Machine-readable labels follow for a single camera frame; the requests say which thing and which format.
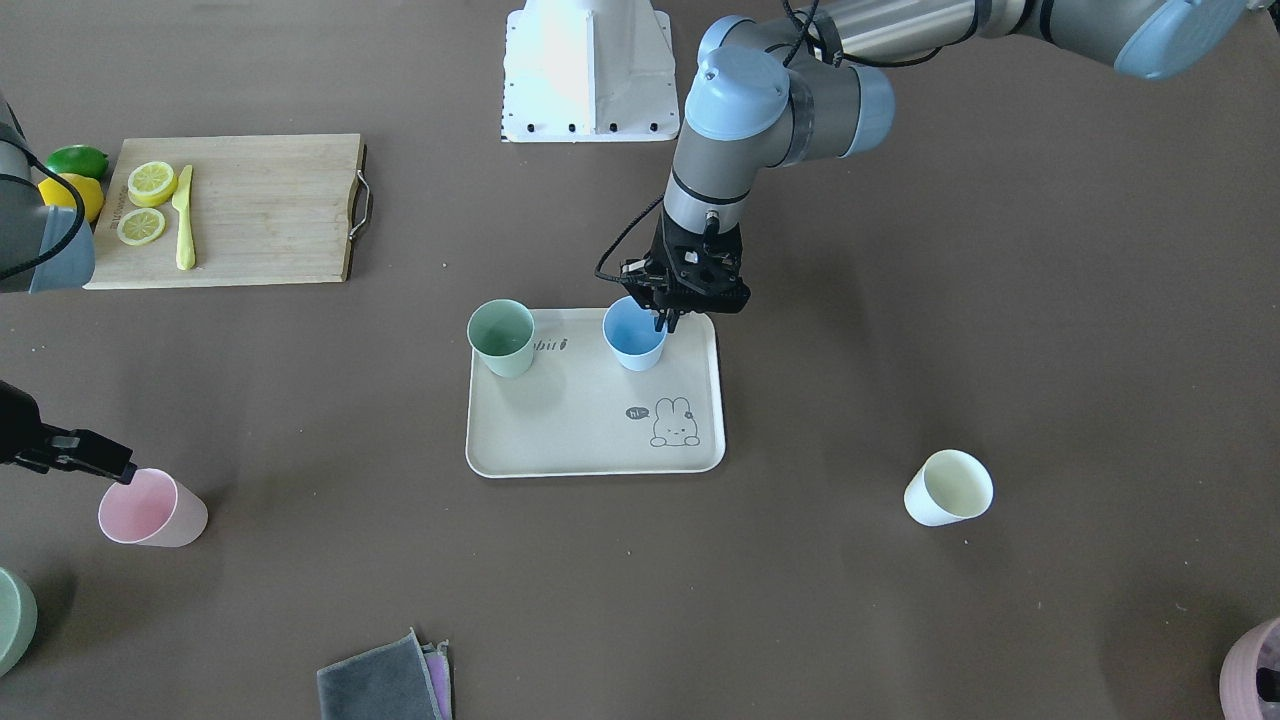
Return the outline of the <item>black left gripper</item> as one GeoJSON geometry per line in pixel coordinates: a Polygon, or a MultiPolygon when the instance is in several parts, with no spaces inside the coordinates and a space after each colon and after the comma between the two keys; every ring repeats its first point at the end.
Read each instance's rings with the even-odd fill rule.
{"type": "Polygon", "coordinates": [[[721,232],[717,219],[691,232],[660,214],[650,251],[627,261],[622,286],[643,307],[653,310],[654,332],[673,334],[685,313],[742,311],[750,290],[741,277],[742,238],[739,225],[721,232]]]}

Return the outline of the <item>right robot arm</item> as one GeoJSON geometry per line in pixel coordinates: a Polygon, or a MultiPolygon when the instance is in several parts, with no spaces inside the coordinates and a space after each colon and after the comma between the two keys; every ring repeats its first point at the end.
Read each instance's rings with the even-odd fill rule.
{"type": "MultiPolygon", "coordinates": [[[[37,293],[84,286],[93,274],[95,246],[79,192],[69,208],[49,206],[32,179],[54,172],[31,150],[9,102],[1,119],[3,292],[37,293]]],[[[1,460],[38,474],[83,471],[128,486],[137,470],[132,450],[86,429],[68,430],[40,416],[35,398],[1,383],[1,460]]]]}

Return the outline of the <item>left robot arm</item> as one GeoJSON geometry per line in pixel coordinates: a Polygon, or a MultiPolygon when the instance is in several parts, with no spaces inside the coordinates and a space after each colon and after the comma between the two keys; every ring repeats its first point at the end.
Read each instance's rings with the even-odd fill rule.
{"type": "Polygon", "coordinates": [[[660,217],[644,258],[612,275],[660,333],[690,313],[739,313],[740,222],[764,168],[877,147],[896,111],[888,68],[974,37],[1024,35],[1142,79],[1217,46],[1243,1],[814,1],[703,35],[660,217]]]}

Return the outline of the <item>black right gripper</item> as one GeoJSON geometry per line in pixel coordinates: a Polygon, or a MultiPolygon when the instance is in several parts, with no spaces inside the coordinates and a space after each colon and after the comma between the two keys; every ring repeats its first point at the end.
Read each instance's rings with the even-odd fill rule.
{"type": "Polygon", "coordinates": [[[96,432],[45,425],[35,400],[1,382],[1,464],[31,471],[83,471],[128,486],[137,471],[132,455],[132,448],[96,432]]]}

